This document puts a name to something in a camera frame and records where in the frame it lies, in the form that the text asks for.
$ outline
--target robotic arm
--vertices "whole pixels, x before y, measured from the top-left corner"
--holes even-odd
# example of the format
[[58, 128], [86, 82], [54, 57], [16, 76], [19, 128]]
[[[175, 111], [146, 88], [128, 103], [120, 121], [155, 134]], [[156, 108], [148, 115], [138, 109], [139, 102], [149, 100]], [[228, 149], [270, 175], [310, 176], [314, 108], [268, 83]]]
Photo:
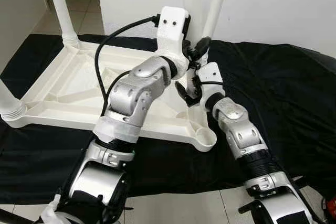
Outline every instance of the robotic arm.
[[210, 39], [203, 38], [194, 49], [183, 46], [189, 21], [184, 9], [162, 9], [155, 56], [112, 87], [104, 116], [98, 120], [94, 138], [69, 178], [67, 189], [41, 214], [45, 224], [117, 223], [130, 185], [127, 169], [147, 111], [171, 80], [183, 76], [188, 68], [195, 69], [194, 94], [189, 95], [176, 82], [180, 96], [189, 106], [199, 104], [210, 111], [218, 121], [246, 176], [245, 187], [255, 198], [239, 212], [250, 210], [255, 223], [312, 223], [309, 210], [272, 160], [246, 109], [225, 97], [217, 64], [201, 67], [197, 63], [207, 52]]

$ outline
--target white pipe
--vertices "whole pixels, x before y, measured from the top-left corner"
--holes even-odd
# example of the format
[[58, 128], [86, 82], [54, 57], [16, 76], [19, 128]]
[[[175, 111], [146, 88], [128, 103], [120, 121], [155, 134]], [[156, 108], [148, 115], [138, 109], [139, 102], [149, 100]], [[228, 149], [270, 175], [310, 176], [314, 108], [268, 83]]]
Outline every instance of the white pipe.
[[53, 0], [58, 21], [62, 29], [63, 43], [78, 46], [79, 40], [69, 15], [69, 10], [65, 0]]
[[15, 98], [10, 90], [0, 80], [0, 114], [5, 121], [12, 121], [26, 112], [26, 106]]
[[217, 25], [218, 17], [222, 9], [223, 0], [212, 0], [203, 29], [202, 37], [212, 37]]
[[202, 35], [202, 0], [183, 0], [183, 5], [191, 15], [187, 39], [195, 46]]

